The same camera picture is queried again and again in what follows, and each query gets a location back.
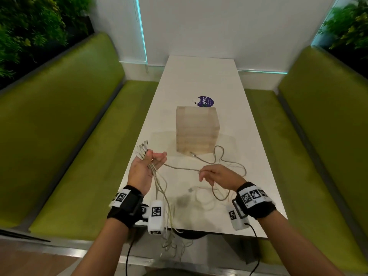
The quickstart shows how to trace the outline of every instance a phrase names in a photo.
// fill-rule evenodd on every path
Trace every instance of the black wrist strap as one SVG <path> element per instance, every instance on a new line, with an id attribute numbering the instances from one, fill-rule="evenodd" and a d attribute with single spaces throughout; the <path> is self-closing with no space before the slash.
<path id="1" fill-rule="evenodd" d="M 142 219 L 143 195 L 138 189 L 130 185 L 125 186 L 124 189 L 130 190 L 130 193 L 124 198 L 120 207 L 111 207 L 108 218 L 115 218 L 131 228 Z"/>
<path id="2" fill-rule="evenodd" d="M 252 182 L 244 183 L 236 193 L 236 202 L 239 207 L 245 214 L 255 219 L 264 218 L 276 210 L 275 205 L 264 190 Z"/>

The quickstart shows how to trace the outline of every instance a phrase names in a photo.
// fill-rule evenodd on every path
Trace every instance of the right hand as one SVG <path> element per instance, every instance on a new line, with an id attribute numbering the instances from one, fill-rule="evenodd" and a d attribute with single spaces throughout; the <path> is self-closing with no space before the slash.
<path id="1" fill-rule="evenodd" d="M 212 164 L 202 167 L 200 170 L 200 182 L 203 181 L 203 178 L 205 178 L 211 186 L 216 182 L 224 189 L 234 192 L 246 182 L 243 177 L 235 171 L 224 167 L 222 164 Z"/>

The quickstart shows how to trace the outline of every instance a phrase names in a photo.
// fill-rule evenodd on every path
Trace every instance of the foliage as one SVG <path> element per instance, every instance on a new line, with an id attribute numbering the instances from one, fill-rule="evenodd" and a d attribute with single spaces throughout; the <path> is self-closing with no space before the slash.
<path id="1" fill-rule="evenodd" d="M 0 77 L 12 77 L 9 63 L 20 63 L 33 47 L 50 40 L 67 45 L 67 25 L 86 32 L 80 17 L 92 0 L 0 0 Z"/>
<path id="2" fill-rule="evenodd" d="M 330 49 L 345 45 L 368 52 L 368 1 L 355 0 L 344 8 L 333 8 L 332 18 L 323 23 L 319 33 L 335 37 Z"/>

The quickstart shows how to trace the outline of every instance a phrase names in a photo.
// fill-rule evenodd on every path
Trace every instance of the black wristband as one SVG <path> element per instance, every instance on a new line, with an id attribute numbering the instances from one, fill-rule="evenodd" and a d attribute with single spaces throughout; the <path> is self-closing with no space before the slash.
<path id="1" fill-rule="evenodd" d="M 252 186 L 254 187 L 250 188 L 251 190 L 249 192 L 242 192 L 242 190 Z M 276 210 L 276 206 L 266 193 L 252 182 L 246 182 L 241 185 L 236 193 L 236 202 L 239 207 L 245 214 L 255 219 L 267 217 L 271 212 Z"/>
<path id="2" fill-rule="evenodd" d="M 130 192 L 136 196 L 143 196 L 142 193 L 133 186 L 127 185 L 124 189 L 130 190 Z M 111 207 L 108 213 L 108 218 L 115 218 L 125 224 L 128 228 L 134 226 L 136 222 L 142 219 L 142 208 L 139 207 L 138 211 L 134 214 L 126 212 L 126 210 L 120 207 Z"/>

